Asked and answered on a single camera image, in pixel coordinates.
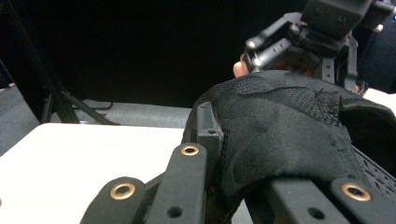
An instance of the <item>gloved hand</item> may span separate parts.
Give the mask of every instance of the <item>gloved hand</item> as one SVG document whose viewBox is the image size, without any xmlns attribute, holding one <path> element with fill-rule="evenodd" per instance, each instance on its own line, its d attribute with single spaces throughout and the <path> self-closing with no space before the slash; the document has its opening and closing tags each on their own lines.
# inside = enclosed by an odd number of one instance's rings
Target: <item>gloved hand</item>
<svg viewBox="0 0 396 224">
<path fill-rule="evenodd" d="M 203 102 L 224 132 L 206 223 L 229 222 L 248 192 L 272 178 L 310 178 L 323 188 L 336 178 L 366 181 L 352 144 L 395 174 L 392 112 L 333 84 L 286 71 L 239 77 L 196 102 L 186 132 L 196 130 Z"/>
</svg>

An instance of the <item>black plastic part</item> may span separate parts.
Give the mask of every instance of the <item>black plastic part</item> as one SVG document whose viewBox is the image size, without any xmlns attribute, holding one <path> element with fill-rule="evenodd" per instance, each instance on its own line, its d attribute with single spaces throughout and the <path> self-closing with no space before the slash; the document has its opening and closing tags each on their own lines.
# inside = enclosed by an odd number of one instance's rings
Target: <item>black plastic part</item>
<svg viewBox="0 0 396 224">
<path fill-rule="evenodd" d="M 364 16 L 360 26 L 369 30 L 374 30 L 378 24 L 383 22 L 389 16 L 389 14 L 393 12 L 394 9 L 395 6 L 390 3 L 386 3 L 384 1 L 375 1 L 367 14 Z"/>
<path fill-rule="evenodd" d="M 291 12 L 283 15 L 283 18 L 292 24 L 298 24 L 301 22 L 301 13 L 300 12 Z"/>
<path fill-rule="evenodd" d="M 132 224 L 143 224 L 146 222 L 148 210 L 154 202 L 155 194 L 157 193 L 162 179 L 163 174 L 160 174 L 145 184 L 146 194 L 134 216 L 134 222 Z"/>
<path fill-rule="evenodd" d="M 260 201 L 270 204 L 273 223 L 349 223 L 318 187 L 305 179 L 277 179 L 262 188 L 263 197 L 249 197 L 247 208 L 254 223 L 268 223 L 271 215 L 258 210 Z"/>
<path fill-rule="evenodd" d="M 184 155 L 184 147 L 196 147 Z M 204 223 L 206 149 L 198 144 L 175 148 L 148 213 L 147 224 Z"/>
<path fill-rule="evenodd" d="M 344 38 L 333 38 L 310 28 L 303 28 L 301 32 L 289 32 L 290 37 L 298 46 L 325 58 L 335 58 L 345 46 Z"/>
<path fill-rule="evenodd" d="M 374 0 L 310 0 L 301 20 L 325 35 L 346 36 L 364 18 Z"/>
<path fill-rule="evenodd" d="M 396 178 L 354 147 L 359 164 L 373 189 L 396 205 Z"/>
<path fill-rule="evenodd" d="M 334 60 L 329 58 L 323 58 L 321 64 L 321 79 L 334 84 Z"/>
<path fill-rule="evenodd" d="M 371 199 L 369 201 L 359 201 L 347 196 L 342 191 L 342 187 L 345 184 L 357 185 L 367 190 L 371 195 Z M 334 180 L 331 185 L 331 191 L 338 201 L 342 203 L 360 223 L 396 223 L 396 205 L 392 204 L 374 189 L 359 181 L 351 179 Z"/>
<path fill-rule="evenodd" d="M 134 185 L 134 193 L 124 200 L 115 200 L 110 196 L 111 190 L 118 184 Z M 91 202 L 81 224 L 131 224 L 145 196 L 143 182 L 131 177 L 120 177 L 108 182 Z"/>
<path fill-rule="evenodd" d="M 354 91 L 356 88 L 356 79 L 358 78 L 358 42 L 349 35 L 348 41 L 348 55 L 347 55 L 347 69 L 344 88 L 349 91 Z"/>
<path fill-rule="evenodd" d="M 216 121 L 212 104 L 209 102 L 197 107 L 197 129 L 197 143 L 207 150 L 206 183 L 213 183 L 224 134 Z"/>
<path fill-rule="evenodd" d="M 246 45 L 248 49 L 257 49 L 267 40 L 268 37 L 281 29 L 288 21 L 285 18 L 280 18 L 265 30 L 262 30 L 258 35 L 250 38 Z"/>
<path fill-rule="evenodd" d="M 265 51 L 260 52 L 256 58 L 253 58 L 253 64 L 257 59 L 260 64 L 254 64 L 256 67 L 271 69 L 275 66 L 278 59 L 285 55 L 290 46 L 291 42 L 286 38 L 282 38 Z"/>
</svg>

